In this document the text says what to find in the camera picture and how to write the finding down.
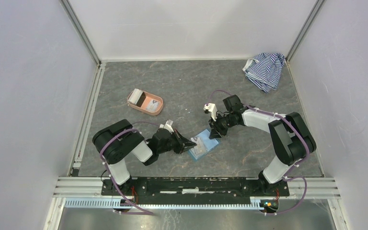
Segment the pink oval tray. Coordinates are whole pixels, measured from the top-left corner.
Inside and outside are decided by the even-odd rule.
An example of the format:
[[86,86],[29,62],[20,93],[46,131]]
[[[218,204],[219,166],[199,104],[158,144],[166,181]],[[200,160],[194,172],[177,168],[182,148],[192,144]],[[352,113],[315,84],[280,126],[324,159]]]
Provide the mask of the pink oval tray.
[[163,109],[163,99],[149,92],[134,89],[127,97],[127,104],[133,109],[151,116],[157,116]]

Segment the teal card holder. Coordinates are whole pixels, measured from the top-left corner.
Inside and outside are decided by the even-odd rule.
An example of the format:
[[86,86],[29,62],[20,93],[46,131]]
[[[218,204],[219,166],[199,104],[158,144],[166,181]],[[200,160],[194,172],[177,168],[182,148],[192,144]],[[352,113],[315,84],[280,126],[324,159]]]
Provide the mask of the teal card holder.
[[188,151],[188,154],[194,161],[198,161],[219,145],[218,139],[210,139],[209,136],[210,130],[205,129],[198,135],[190,138],[190,140],[196,144],[195,147]]

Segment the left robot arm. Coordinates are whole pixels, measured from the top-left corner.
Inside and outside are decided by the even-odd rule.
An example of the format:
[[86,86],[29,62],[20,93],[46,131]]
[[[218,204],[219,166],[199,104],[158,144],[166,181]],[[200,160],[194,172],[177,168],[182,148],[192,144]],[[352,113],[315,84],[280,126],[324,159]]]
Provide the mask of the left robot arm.
[[125,160],[127,156],[133,155],[148,166],[162,153],[182,154],[197,146],[173,128],[172,120],[157,127],[153,136],[146,139],[135,128],[135,123],[123,119],[94,134],[92,143],[100,154],[113,189],[119,195],[128,194],[132,187],[132,176]]

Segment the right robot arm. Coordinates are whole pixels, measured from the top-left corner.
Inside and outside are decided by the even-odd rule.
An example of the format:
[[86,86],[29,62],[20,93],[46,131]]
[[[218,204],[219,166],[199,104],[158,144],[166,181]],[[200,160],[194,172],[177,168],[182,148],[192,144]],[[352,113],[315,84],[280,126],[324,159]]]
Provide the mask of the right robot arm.
[[286,178],[317,149],[316,142],[299,113],[278,114],[261,110],[241,102],[237,95],[223,100],[226,111],[220,112],[214,103],[204,105],[204,112],[210,114],[210,139],[222,138],[234,126],[252,127],[269,133],[275,157],[259,173],[258,191],[271,195],[277,189],[277,182]]

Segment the aluminium frame rail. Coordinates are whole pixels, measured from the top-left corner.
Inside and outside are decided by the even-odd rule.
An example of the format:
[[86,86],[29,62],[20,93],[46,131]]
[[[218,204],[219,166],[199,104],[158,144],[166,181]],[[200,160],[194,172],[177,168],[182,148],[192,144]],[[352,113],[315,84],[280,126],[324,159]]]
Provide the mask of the aluminium frame rail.
[[346,230],[333,178],[135,177],[119,194],[110,178],[60,177],[44,229]]

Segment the white VIP card in tray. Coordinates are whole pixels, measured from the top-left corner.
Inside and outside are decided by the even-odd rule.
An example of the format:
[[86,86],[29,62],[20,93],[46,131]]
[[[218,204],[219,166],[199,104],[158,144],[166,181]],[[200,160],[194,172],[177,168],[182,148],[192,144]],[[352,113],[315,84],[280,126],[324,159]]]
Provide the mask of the white VIP card in tray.
[[154,113],[158,110],[159,105],[160,105],[160,101],[150,100],[146,106],[146,110],[148,112]]

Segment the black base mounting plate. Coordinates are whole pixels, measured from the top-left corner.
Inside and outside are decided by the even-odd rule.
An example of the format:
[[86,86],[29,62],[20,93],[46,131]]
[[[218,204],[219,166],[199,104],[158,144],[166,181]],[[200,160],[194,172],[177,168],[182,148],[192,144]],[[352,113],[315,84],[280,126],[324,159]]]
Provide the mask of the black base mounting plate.
[[251,197],[290,195],[284,181],[264,185],[247,177],[136,177],[131,188],[120,190],[138,205],[236,205],[249,204]]

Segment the stack of credit cards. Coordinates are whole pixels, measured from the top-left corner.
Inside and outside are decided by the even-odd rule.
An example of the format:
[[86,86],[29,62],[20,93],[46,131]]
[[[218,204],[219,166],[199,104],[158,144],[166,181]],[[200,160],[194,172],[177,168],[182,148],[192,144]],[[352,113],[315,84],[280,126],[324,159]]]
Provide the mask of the stack of credit cards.
[[129,95],[127,101],[130,104],[141,106],[146,99],[145,93],[140,89],[134,89],[131,94]]

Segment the white vip card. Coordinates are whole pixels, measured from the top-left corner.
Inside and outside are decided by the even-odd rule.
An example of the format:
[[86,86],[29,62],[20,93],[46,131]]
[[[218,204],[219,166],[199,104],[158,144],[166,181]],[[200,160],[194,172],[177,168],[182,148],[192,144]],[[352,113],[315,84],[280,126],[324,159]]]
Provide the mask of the white vip card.
[[148,112],[154,113],[158,110],[159,105],[160,105],[160,101],[150,100],[146,106],[146,110]]
[[191,138],[191,141],[194,142],[196,144],[196,146],[194,147],[195,151],[207,151],[207,147],[204,144],[204,141],[201,137],[193,137]]

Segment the blue striped cloth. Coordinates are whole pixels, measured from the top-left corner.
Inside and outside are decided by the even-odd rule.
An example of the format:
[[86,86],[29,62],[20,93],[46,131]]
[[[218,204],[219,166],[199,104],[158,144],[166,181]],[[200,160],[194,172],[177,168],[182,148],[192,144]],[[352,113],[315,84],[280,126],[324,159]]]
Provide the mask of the blue striped cloth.
[[242,68],[245,77],[265,93],[277,90],[286,64],[282,53],[260,53],[246,61]]

